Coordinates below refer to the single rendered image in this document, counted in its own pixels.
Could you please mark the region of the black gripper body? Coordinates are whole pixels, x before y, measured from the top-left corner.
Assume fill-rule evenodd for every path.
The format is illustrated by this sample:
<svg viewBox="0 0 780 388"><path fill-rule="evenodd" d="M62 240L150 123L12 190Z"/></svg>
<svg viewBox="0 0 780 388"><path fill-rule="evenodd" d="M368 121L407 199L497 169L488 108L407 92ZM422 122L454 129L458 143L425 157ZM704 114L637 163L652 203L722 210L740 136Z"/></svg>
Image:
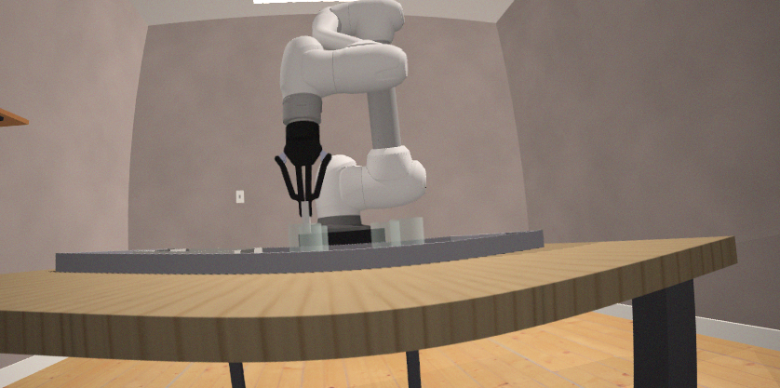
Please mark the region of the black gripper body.
<svg viewBox="0 0 780 388"><path fill-rule="evenodd" d="M311 148L311 165L320 156L322 146L319 138L319 124L313 121L295 121L286 126L284 153L295 166L294 149L300 150L301 167L305 166L305 150Z"/></svg>

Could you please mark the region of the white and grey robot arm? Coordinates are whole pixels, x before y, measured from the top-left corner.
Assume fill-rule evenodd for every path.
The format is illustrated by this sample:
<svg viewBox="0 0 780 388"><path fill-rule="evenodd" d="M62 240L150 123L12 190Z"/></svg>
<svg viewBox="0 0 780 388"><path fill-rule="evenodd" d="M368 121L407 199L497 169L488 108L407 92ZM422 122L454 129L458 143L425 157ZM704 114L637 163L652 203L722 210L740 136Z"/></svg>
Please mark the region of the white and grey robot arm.
<svg viewBox="0 0 780 388"><path fill-rule="evenodd" d="M361 223L360 211L405 206L425 194L425 169L401 146L398 123L395 87L406 79L408 61L401 48L390 44L404 22L395 0L346 2L319 11L313 37L294 38L285 48L280 70L284 125L320 124L322 98L329 95L368 95L373 149L367 165L334 155L316 199L317 223L328 226L328 233L370 229Z"/></svg>

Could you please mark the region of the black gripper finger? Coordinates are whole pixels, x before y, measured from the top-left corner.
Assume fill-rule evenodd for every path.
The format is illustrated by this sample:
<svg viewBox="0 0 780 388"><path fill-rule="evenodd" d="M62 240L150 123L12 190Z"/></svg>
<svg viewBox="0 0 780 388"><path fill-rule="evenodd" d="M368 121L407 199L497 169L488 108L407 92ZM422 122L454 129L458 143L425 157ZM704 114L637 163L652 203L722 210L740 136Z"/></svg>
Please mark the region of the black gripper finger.
<svg viewBox="0 0 780 388"><path fill-rule="evenodd" d="M311 148L306 148L305 150L305 201L304 201L306 223L310 223L310 217L312 217L312 201L318 199L320 196L327 164L329 164L331 160L331 154L327 154L322 150L322 152L320 153L321 155L320 160L322 163L316 181L316 188L314 193L312 194L311 153L312 153Z"/></svg>
<svg viewBox="0 0 780 388"><path fill-rule="evenodd" d="M280 166L284 181L289 191L289 196L291 199L299 202L299 213L300 216L302 217L303 223L306 223L304 192L303 192L303 174L302 174L302 167L301 167L300 150L298 148L294 149L294 160L295 160L298 194L295 194L294 192L291 180L289 178L287 167L285 166L287 162L285 153L283 152L281 155L277 155L275 157L275 161Z"/></svg>

